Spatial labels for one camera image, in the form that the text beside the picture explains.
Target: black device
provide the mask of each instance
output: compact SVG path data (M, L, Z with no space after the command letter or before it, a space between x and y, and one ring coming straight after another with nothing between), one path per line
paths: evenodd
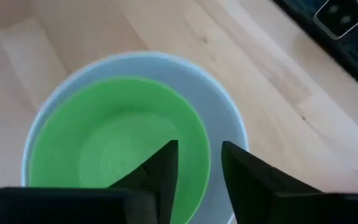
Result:
M223 142L222 166L238 224L358 223L358 194L326 194ZM170 141L106 189L0 189L0 223L169 224L178 172Z
M358 81L358 0L273 0Z

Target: black object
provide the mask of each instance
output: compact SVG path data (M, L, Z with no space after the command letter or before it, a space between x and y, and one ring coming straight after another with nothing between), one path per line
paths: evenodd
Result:
M358 81L358 0L273 0Z
M238 224L358 223L358 194L325 194L224 142L222 166Z
M169 224L177 175L170 141L108 189L0 189L0 223Z

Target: white bowl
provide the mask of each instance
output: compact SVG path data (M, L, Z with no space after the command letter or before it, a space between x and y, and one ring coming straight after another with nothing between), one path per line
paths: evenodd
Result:
M22 185L28 185L32 148L56 107L91 83L112 77L141 77L164 83L184 96L200 115L211 145L211 173L204 199L190 223L228 223L232 207L221 165L223 141L248 151L242 118L225 89L202 68L160 52L117 54L94 62L67 78L42 105L28 133L22 162Z

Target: wooden surface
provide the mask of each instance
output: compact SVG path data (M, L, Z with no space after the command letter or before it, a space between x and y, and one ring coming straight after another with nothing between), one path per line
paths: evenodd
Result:
M0 29L0 185L19 184L25 133L67 74L151 49L188 58L223 84L253 154L323 191L358 192L358 83L271 1L33 4L32 17Z

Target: green bowl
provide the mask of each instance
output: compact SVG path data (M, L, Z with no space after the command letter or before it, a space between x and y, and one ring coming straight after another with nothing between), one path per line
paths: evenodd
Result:
M208 184L208 137L183 97L150 80L104 80L62 103L35 141L29 186L106 188L172 139L179 161L171 223L183 224Z

